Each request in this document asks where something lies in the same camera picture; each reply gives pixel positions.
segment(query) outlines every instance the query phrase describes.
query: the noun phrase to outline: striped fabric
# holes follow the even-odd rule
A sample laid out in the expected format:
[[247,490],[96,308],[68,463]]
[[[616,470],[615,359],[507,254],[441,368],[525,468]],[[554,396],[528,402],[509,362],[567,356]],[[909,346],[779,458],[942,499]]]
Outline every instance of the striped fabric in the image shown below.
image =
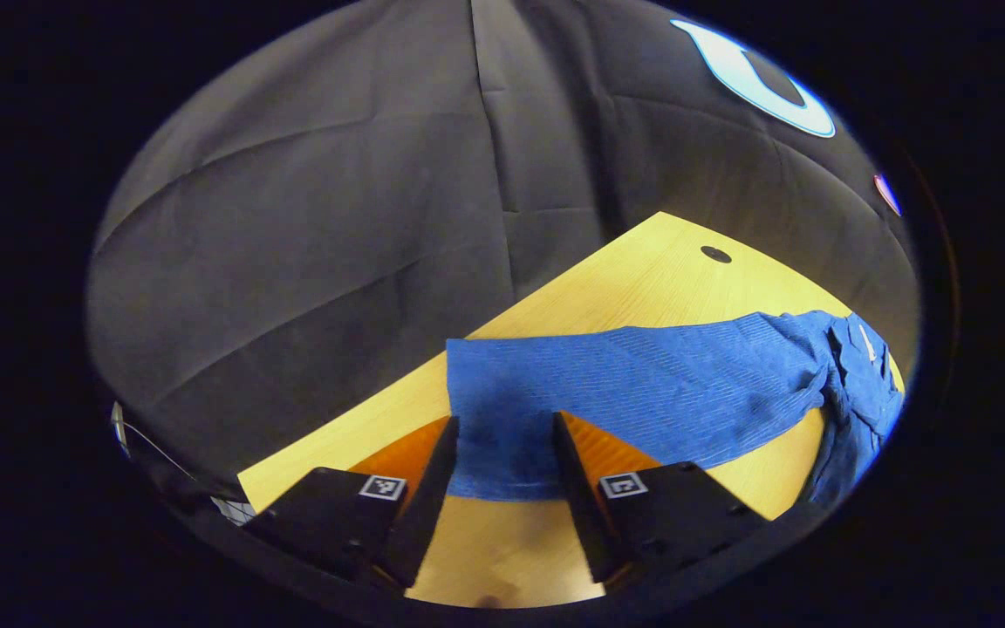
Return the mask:
[[[461,425],[449,492],[494,500],[562,495],[554,411],[583,417],[661,464],[711,468],[765,445],[826,402],[836,410],[827,413],[830,432],[849,427],[846,438],[825,439],[838,452],[821,452],[814,467],[821,486],[814,498],[833,499],[873,459],[901,405],[882,339],[857,315],[824,311],[450,340],[447,388]],[[849,448],[860,441],[861,452]]]

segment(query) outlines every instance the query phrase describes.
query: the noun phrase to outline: black fabric backdrop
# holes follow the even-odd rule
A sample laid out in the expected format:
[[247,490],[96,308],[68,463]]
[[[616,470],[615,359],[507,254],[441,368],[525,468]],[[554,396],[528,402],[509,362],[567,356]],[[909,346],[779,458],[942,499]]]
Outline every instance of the black fabric backdrop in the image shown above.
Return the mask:
[[840,116],[822,139],[734,94],[679,16],[367,0],[243,59],[111,200],[87,288],[100,375],[239,498],[237,472],[666,211],[820,283],[909,378],[917,275],[880,170]]
[[[345,625],[165,512],[111,438],[80,333],[129,160],[206,76],[324,10],[0,4],[0,625]],[[965,320],[940,413],[910,417],[793,552],[659,624],[1005,625],[1005,7],[693,10],[901,139],[949,220]]]

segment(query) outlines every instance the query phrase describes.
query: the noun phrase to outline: white logo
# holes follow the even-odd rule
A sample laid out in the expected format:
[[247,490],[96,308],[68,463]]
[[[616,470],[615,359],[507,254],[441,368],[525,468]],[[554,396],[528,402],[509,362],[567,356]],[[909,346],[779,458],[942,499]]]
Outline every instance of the white logo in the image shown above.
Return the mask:
[[670,20],[670,23],[692,36],[692,40],[700,49],[700,55],[705,58],[705,62],[709,63],[709,68],[716,78],[727,84],[727,87],[737,92],[747,102],[810,135],[821,138],[836,135],[836,125],[832,123],[832,116],[829,116],[824,104],[798,84],[797,80],[790,78],[790,82],[793,82],[794,88],[797,88],[798,94],[801,94],[805,101],[804,107],[786,100],[767,87],[755,68],[751,66],[747,55],[744,55],[746,48],[741,44],[701,25],[682,20]]
[[603,494],[609,499],[638,495],[640,492],[649,490],[645,484],[642,484],[642,480],[639,479],[636,472],[609,474],[609,476],[599,478],[599,484],[603,486]]
[[406,481],[398,477],[383,477],[380,474],[372,474],[364,482],[360,489],[360,495],[364,497],[375,497],[375,499],[390,499],[395,501],[402,495],[402,489],[406,488]]

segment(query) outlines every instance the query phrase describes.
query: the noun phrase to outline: yellow table surface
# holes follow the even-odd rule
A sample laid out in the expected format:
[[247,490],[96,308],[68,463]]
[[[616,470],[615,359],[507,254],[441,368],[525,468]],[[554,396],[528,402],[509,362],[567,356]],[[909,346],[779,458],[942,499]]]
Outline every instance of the yellow table surface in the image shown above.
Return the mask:
[[[714,261],[700,247],[731,256]],[[593,334],[626,326],[665,328],[744,315],[850,309],[810,279],[743,243],[658,212],[546,283],[469,339]],[[898,390],[901,375],[890,359]],[[341,417],[243,472],[261,512],[319,466],[347,469],[427,422],[450,413],[440,354]],[[801,422],[754,452],[707,472],[773,519],[797,500],[821,444],[824,418]],[[407,597],[449,605],[534,607],[603,595],[593,584],[564,500],[486,501],[447,496],[418,582]]]

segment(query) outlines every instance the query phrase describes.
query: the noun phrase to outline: blue cloth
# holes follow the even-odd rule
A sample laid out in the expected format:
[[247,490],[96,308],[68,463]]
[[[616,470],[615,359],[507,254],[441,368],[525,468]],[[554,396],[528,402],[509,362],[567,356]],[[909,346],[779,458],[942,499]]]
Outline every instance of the blue cloth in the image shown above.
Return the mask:
[[449,493],[561,497],[552,446],[558,410],[661,464],[690,460],[711,468],[765,445],[827,403],[834,411],[806,496],[829,503],[861,476],[897,417],[902,396],[886,358],[885,342],[857,315],[824,311],[573,337],[450,340],[447,389],[459,438]]

